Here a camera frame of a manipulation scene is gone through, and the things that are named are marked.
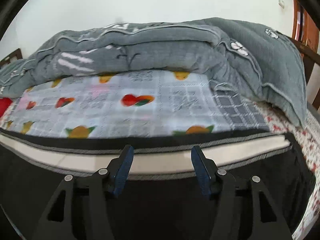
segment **silver screw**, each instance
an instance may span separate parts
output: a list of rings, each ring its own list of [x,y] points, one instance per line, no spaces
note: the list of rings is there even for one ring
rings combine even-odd
[[[64,177],[64,180],[65,180],[65,181],[70,181],[70,180],[72,180],[72,179],[73,179],[73,176],[72,176],[72,175],[67,175],[67,176]]]
[[[218,169],[218,174],[220,174],[220,175],[226,175],[227,174],[227,172],[226,172],[226,170],[224,170],[224,169]]]
[[[100,175],[105,175],[105,174],[107,174],[108,170],[106,168],[102,168],[98,172]]]
[[[257,183],[260,182],[260,178],[258,176],[253,176],[252,180]]]

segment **red cloth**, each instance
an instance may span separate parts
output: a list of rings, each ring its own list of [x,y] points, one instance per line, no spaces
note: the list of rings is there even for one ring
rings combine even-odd
[[[0,98],[0,117],[4,114],[11,103],[12,101],[10,98]]]

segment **gray blanket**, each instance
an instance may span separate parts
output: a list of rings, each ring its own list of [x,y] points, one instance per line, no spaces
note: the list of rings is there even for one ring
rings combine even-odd
[[[0,70],[0,95],[17,98],[61,76],[153,68],[206,74],[213,90],[268,101],[294,125],[305,125],[306,82],[295,46],[267,26],[221,18],[57,33]]]

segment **apple print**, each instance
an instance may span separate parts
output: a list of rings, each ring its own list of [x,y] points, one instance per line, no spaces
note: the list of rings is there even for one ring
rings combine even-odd
[[[59,98],[55,108],[64,107],[67,104],[70,104],[71,102],[73,102],[74,100],[75,100],[74,98]]]
[[[135,95],[128,94],[121,99],[121,103],[123,106],[143,106],[152,102],[153,100],[155,100],[153,96],[143,95],[136,97]]]
[[[36,106],[36,102],[34,102],[34,101],[29,101],[26,109],[29,110],[29,109],[34,108],[35,106]]]

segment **beige strip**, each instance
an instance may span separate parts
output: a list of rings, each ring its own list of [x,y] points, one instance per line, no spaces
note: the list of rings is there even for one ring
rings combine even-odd
[[[0,135],[0,142],[37,162],[65,170],[95,172],[107,167],[118,155],[65,154],[40,150],[14,139]],[[217,166],[247,160],[257,155],[290,145],[284,135],[258,138],[246,142],[230,143],[203,149],[204,155]],[[191,151],[175,153],[137,154],[134,156],[130,174],[172,174],[193,171]]]

